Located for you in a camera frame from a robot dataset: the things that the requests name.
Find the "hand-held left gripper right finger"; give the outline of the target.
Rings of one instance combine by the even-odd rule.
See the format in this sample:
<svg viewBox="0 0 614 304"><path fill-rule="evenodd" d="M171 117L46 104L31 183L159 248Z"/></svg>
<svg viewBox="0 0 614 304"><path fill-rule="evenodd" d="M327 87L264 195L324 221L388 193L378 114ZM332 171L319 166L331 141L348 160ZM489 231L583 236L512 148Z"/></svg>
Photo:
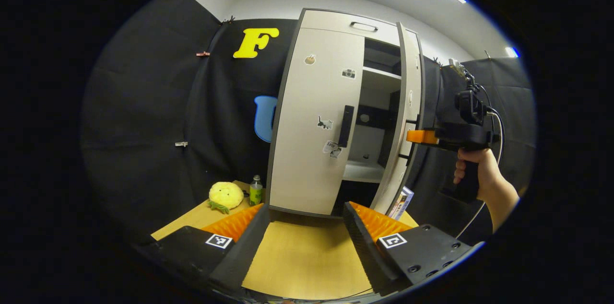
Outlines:
<svg viewBox="0 0 614 304"><path fill-rule="evenodd" d="M433 280L475 252L432 224L410 227L348 201L342 219L373 291L390 295Z"/></svg>

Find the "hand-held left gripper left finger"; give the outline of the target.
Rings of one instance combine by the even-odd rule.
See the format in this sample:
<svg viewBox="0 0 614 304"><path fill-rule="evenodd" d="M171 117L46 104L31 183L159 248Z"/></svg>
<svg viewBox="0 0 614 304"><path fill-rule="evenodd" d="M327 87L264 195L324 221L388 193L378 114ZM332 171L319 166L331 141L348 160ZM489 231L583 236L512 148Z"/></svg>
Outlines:
<svg viewBox="0 0 614 304"><path fill-rule="evenodd" d="M193 289L235 295L243 287L269 223L269 206L261 203L208 227L178 228L140 246L140 252Z"/></svg>

